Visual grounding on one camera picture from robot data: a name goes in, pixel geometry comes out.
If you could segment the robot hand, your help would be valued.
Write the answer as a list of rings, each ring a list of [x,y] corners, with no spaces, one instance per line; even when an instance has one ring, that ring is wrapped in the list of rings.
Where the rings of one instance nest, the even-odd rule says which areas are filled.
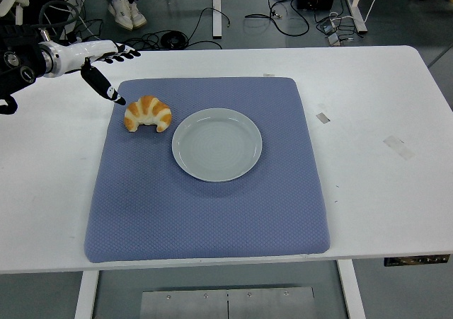
[[[98,95],[119,105],[126,104],[126,100],[113,88],[109,80],[91,63],[133,59],[140,56],[137,50],[111,40],[99,40],[70,46],[54,45],[51,54],[53,65],[49,74],[58,77],[69,72],[80,71],[82,79]]]

